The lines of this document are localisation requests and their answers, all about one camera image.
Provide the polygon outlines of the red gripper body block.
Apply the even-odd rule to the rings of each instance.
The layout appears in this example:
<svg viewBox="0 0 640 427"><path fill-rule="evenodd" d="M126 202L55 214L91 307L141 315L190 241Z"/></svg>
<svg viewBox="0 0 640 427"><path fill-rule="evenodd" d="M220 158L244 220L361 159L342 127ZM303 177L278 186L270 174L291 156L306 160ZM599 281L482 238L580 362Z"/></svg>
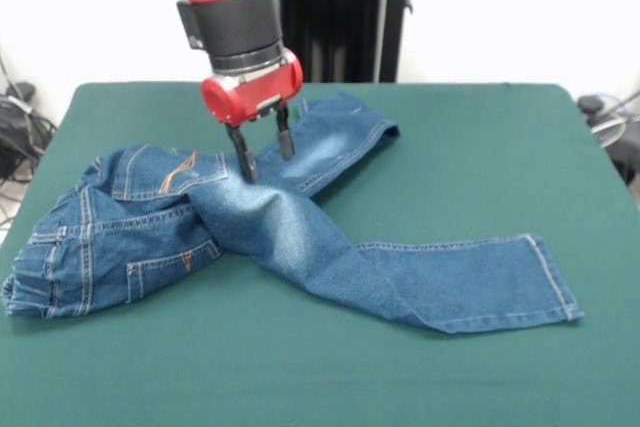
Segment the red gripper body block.
<svg viewBox="0 0 640 427"><path fill-rule="evenodd" d="M295 54L257 71L239 75L214 74L201 84L205 105L220 123L238 127L289 101L301 89L303 71Z"/></svg>

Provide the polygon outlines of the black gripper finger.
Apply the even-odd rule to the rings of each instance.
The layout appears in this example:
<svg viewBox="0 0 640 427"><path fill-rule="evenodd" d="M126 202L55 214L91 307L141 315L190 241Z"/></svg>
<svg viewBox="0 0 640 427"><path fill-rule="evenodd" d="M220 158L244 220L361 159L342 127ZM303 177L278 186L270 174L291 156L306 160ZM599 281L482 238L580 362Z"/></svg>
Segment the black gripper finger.
<svg viewBox="0 0 640 427"><path fill-rule="evenodd" d="M282 104L276 110L276 124L281 156L285 161L290 161L295 155L295 148L289 127L289 109L286 104Z"/></svg>
<svg viewBox="0 0 640 427"><path fill-rule="evenodd" d="M227 135L235 148L243 178L248 183L255 183L257 180L257 166L253 154L250 152L245 137L238 126L225 125Z"/></svg>

